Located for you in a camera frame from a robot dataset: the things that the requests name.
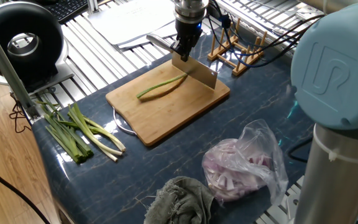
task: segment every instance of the cleaver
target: cleaver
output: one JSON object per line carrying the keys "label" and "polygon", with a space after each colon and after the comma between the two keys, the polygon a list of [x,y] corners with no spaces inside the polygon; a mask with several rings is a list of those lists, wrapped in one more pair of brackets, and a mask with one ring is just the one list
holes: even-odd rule
{"label": "cleaver", "polygon": [[173,66],[187,73],[187,75],[193,77],[195,80],[215,89],[216,79],[218,77],[217,72],[191,57],[188,58],[187,62],[182,61],[180,55],[170,48],[170,44],[155,34],[147,34],[146,38],[153,44],[172,53]]}

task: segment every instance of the wooden cutting board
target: wooden cutting board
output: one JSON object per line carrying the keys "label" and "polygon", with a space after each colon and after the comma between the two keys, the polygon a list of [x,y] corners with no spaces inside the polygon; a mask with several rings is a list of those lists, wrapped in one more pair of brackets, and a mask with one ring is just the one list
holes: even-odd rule
{"label": "wooden cutting board", "polygon": [[[183,72],[169,60],[106,95],[109,104],[124,117],[146,146],[156,143],[230,93],[229,87],[219,80],[212,90],[187,77],[178,88],[163,97],[144,102],[136,98],[138,93],[181,74]],[[178,82],[180,80],[154,89],[143,97],[163,93]]]}

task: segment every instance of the metal pole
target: metal pole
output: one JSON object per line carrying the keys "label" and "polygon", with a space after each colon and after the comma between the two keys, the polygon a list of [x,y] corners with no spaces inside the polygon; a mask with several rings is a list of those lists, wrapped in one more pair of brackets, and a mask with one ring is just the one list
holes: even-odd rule
{"label": "metal pole", "polygon": [[[322,146],[352,162],[330,161]],[[357,217],[358,140],[316,124],[295,224],[355,224]]]}
{"label": "metal pole", "polygon": [[17,76],[12,64],[0,45],[0,71],[4,75],[9,86],[12,88],[16,98],[20,101],[26,112],[33,118],[38,118],[39,114],[35,108],[34,102],[31,100],[28,92],[20,78]]}
{"label": "metal pole", "polygon": [[94,12],[99,12],[99,4],[98,0],[87,0],[88,1],[88,14],[92,14]]}

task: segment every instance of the countertop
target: countertop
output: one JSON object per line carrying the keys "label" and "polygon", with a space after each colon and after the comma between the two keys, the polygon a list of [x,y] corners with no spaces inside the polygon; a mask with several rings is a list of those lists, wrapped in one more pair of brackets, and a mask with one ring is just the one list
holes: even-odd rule
{"label": "countertop", "polygon": [[[149,66],[96,91],[78,102],[82,113],[112,131],[127,147],[117,163],[95,146],[94,157],[75,164],[45,130],[44,119],[32,130],[39,145],[54,200],[75,223],[142,223],[157,189],[169,179],[184,175],[206,185],[201,160],[204,153],[227,138],[238,138],[246,124],[264,119],[286,151],[311,136],[313,122],[298,106],[290,85],[290,67],[276,61],[262,68],[251,68],[243,75],[231,75],[232,67],[210,62],[211,34],[200,37],[191,56],[219,72],[218,78],[231,93],[213,108],[192,119],[153,147],[146,147],[135,136],[118,129],[106,94],[170,59],[165,56]],[[101,141],[108,146],[107,139]],[[290,160],[285,167],[293,185],[305,165]],[[210,223],[252,223],[271,206],[264,187],[236,202],[214,206]]]}

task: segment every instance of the keyboard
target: keyboard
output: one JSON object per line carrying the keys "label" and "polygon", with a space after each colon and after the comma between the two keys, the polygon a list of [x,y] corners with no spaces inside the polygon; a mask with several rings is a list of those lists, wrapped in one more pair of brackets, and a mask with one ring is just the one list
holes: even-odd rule
{"label": "keyboard", "polygon": [[64,24],[88,8],[87,0],[59,0],[56,4],[45,6],[59,21]]}

